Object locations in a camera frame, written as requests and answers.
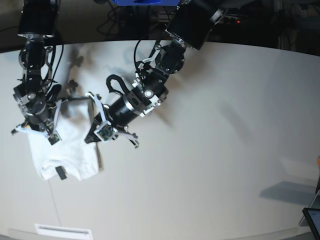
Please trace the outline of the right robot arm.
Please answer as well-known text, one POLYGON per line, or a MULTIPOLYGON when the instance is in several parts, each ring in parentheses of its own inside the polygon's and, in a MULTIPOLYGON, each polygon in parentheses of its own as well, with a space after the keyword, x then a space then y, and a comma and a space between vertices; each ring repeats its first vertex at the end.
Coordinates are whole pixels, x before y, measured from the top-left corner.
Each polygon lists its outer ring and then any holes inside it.
POLYGON ((26 38, 18 55, 22 77, 13 89, 13 97, 24 116, 20 128, 47 134, 52 133, 49 106, 56 96, 51 90, 56 44, 46 46, 46 40, 55 36, 59 5, 58 0, 25 0, 17 33, 26 38))

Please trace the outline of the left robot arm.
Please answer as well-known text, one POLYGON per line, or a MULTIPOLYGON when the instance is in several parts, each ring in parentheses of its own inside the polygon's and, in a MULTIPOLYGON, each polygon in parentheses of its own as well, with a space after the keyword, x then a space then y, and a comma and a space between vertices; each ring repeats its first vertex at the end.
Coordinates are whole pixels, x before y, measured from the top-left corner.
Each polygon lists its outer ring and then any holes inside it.
POLYGON ((172 38, 171 42, 162 46, 157 40, 148 58, 133 61, 132 89, 127 88, 122 77, 111 74, 105 83, 109 93, 119 96, 115 102, 106 105, 98 94, 86 93, 97 106, 98 114, 85 143, 107 143, 124 136, 138 147, 138 136, 128 131, 129 123, 137 117, 145 117, 166 100, 169 91, 165 83, 170 75, 184 66, 187 48, 200 50, 226 12, 226 8, 209 0, 188 0, 181 4, 165 29, 172 38))

